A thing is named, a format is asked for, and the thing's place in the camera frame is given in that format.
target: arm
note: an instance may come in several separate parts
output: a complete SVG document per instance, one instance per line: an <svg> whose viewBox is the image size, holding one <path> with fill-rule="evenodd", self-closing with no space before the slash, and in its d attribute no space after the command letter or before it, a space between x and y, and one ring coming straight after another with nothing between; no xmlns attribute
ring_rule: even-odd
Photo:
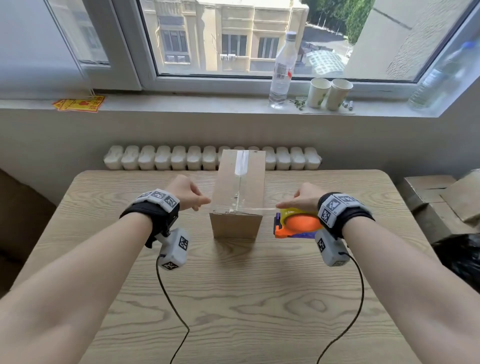
<svg viewBox="0 0 480 364"><path fill-rule="evenodd" d="M326 192L304 183L278 208L315 211ZM369 218L342 229L363 274L424 364L477 363L480 295L431 259Z"/></svg>
<svg viewBox="0 0 480 364"><path fill-rule="evenodd" d="M180 209L210 202L185 176L167 190ZM0 363L77 363L152 231L130 213L50 263L0 300Z"/></svg>

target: person's left hand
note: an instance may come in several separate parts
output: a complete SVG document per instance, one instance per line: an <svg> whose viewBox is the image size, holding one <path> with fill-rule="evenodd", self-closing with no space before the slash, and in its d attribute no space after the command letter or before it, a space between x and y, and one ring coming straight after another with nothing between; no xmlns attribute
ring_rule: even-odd
<svg viewBox="0 0 480 364"><path fill-rule="evenodd" d="M175 177L165 190L180 200L180 211L187 210L190 207L198 211L201 205L211 202L208 197L202 195L197 185L190 178L182 174Z"/></svg>

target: hand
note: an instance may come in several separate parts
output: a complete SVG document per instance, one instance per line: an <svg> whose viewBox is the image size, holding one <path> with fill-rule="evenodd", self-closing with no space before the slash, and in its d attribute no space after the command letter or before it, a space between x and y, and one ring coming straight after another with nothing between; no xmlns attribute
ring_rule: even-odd
<svg viewBox="0 0 480 364"><path fill-rule="evenodd" d="M279 202L277 208L294 207L307 212L318 212L317 204L320 197L327 191L311 183L304 183L300 189L293 195L293 198Z"/></svg>
<svg viewBox="0 0 480 364"><path fill-rule="evenodd" d="M187 210L190 207L198 211L201 205L211 202L208 197L202 195L197 185L190 178L182 174L175 177L165 190L180 200L180 211Z"/></svg>

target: small plant sprig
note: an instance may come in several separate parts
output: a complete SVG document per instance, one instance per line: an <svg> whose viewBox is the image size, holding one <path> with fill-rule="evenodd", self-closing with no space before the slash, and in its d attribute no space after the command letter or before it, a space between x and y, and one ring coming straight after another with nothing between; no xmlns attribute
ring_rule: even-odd
<svg viewBox="0 0 480 364"><path fill-rule="evenodd" d="M302 97L300 100L290 100L291 103L295 104L298 110L302 111L305 107L305 98Z"/></svg>

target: black wrist strap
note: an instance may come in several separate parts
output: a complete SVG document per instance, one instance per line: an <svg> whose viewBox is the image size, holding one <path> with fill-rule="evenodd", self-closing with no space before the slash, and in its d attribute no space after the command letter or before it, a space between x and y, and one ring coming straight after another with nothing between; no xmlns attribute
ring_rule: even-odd
<svg viewBox="0 0 480 364"><path fill-rule="evenodd" d="M177 204L177 211L175 214L176 216L178 216L179 207L179 204ZM169 213L162 209L159 205L153 204L148 201L139 202L126 209L120 215L120 218L131 212L139 212L141 214L147 215L152 220L152 232L148 237L147 241L145 242L145 246L147 248L152 248L152 243L156 240L156 236L158 234L162 234L164 236L168 234L168 227L171 225L169 221Z"/></svg>
<svg viewBox="0 0 480 364"><path fill-rule="evenodd" d="M320 207L322 206L322 203L325 202L331 195L339 194L339 193L341 192L329 192L327 194L324 194L322 197L320 197L317 204L318 210L320 211ZM340 215L337 216L335 225L332 228L329 228L328 226L326 226L323 223L322 219L320 219L320 223L322 224L324 229L327 230L330 233L330 235L332 235L335 239L338 239L338 238L343 239L342 230L345 224L347 223L347 221L359 216L371 218L373 221L375 221L373 216L368 211L360 207L349 207L344 212L342 212Z"/></svg>

